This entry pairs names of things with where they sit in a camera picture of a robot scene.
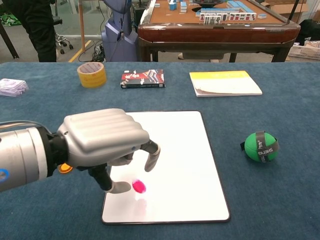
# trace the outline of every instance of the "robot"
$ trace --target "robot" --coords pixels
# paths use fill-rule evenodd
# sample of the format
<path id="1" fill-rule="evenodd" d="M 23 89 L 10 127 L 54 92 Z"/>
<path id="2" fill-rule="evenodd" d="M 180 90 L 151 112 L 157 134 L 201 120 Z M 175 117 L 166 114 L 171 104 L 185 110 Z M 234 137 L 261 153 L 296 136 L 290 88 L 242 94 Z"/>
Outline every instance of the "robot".
<path id="1" fill-rule="evenodd" d="M 138 62 L 138 34 L 132 31 L 131 0 L 103 0 L 112 9 L 112 16 L 102 31 L 107 62 Z"/>
<path id="2" fill-rule="evenodd" d="M 160 155 L 158 144 L 122 109 L 66 116 L 56 133 L 33 121 L 3 122 L 0 130 L 23 125 L 36 126 L 0 132 L 0 192 L 50 177 L 66 163 L 88 170 L 106 193 L 120 194 L 131 185 L 112 181 L 107 166 L 130 164 L 134 152 L 144 150 L 144 170 L 150 172 Z"/>

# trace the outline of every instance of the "person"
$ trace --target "person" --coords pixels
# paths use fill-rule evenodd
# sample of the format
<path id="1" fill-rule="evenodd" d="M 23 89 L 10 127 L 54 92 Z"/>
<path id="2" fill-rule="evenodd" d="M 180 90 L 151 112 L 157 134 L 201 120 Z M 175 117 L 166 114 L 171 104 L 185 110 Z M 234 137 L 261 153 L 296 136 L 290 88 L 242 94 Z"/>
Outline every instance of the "person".
<path id="1" fill-rule="evenodd" d="M 2 0 L 21 22 L 35 48 L 39 62 L 56 62 L 56 34 L 48 0 Z"/>

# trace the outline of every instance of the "tape roll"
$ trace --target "tape roll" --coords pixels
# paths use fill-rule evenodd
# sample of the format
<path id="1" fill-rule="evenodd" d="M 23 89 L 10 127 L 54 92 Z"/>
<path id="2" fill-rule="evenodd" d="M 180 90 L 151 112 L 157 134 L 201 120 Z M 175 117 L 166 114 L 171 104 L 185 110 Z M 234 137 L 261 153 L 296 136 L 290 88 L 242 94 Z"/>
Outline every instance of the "tape roll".
<path id="1" fill-rule="evenodd" d="M 76 71 L 81 85 L 85 88 L 98 88 L 107 82 L 105 66 L 100 62 L 87 62 L 79 66 Z"/>

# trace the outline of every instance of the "silver robotic hand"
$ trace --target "silver robotic hand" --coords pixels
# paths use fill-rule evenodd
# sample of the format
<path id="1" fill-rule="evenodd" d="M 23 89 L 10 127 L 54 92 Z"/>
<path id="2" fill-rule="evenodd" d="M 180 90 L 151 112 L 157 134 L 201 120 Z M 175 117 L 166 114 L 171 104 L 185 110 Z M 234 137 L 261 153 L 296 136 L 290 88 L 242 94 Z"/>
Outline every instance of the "silver robotic hand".
<path id="1" fill-rule="evenodd" d="M 50 177 L 58 165 L 67 163 L 81 171 L 88 170 L 107 193 L 123 193 L 131 186 L 127 182 L 113 182 L 106 166 L 129 164 L 137 150 L 149 153 L 144 169 L 151 171 L 160 147 L 122 109 L 66 116 L 57 133 L 50 133 L 43 126 L 3 132 L 0 192 Z"/>

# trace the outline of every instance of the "white board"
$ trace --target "white board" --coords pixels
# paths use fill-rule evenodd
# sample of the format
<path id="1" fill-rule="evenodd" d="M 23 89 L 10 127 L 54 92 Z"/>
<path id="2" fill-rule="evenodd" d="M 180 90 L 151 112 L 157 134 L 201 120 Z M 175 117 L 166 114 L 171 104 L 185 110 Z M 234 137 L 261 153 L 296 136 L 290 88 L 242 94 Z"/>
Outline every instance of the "white board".
<path id="1" fill-rule="evenodd" d="M 226 222 L 230 218 L 201 114 L 198 111 L 128 113 L 161 147 L 154 169 L 145 172 L 148 153 L 138 150 L 126 166 L 113 166 L 115 182 L 141 180 L 145 193 L 105 195 L 106 224 Z"/>

